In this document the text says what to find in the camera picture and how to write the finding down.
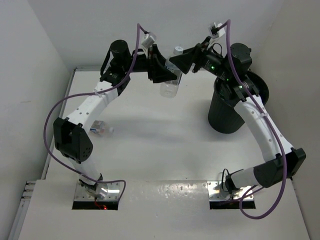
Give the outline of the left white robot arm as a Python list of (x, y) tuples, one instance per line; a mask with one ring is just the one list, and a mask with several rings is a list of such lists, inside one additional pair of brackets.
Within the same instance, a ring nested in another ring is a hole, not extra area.
[(131, 73), (146, 72), (154, 83), (161, 83), (165, 77), (171, 77), (165, 62), (154, 40), (144, 40), (133, 52), (130, 52), (125, 40), (115, 40), (107, 51), (94, 90), (73, 112), (54, 121), (55, 148), (71, 162), (79, 175), (81, 187), (89, 194), (97, 196), (108, 186), (91, 159), (94, 149), (88, 135), (91, 126), (125, 90)]

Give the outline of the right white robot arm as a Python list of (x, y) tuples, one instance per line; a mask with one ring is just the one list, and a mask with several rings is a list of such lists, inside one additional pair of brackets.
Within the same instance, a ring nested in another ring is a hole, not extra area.
[(157, 45), (152, 44), (147, 50), (150, 78), (156, 83), (179, 82), (182, 74), (200, 69), (216, 76), (209, 124), (223, 134), (247, 125), (264, 160), (262, 164), (228, 173), (221, 185), (225, 191), (232, 194), (246, 186), (269, 188), (291, 179), (306, 159), (306, 153), (286, 140), (266, 111), (269, 89), (250, 70), (251, 49), (234, 43), (227, 55), (222, 56), (213, 46), (212, 39), (207, 37), (192, 48), (176, 48), (173, 56), (164, 58)]

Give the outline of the clear bottle red blue label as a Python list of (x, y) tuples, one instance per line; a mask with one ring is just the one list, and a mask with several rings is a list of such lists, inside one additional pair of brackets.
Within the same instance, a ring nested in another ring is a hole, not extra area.
[(102, 137), (104, 135), (112, 135), (114, 133), (114, 128), (109, 126), (106, 122), (102, 120), (95, 120), (92, 123), (89, 131), (93, 134)]

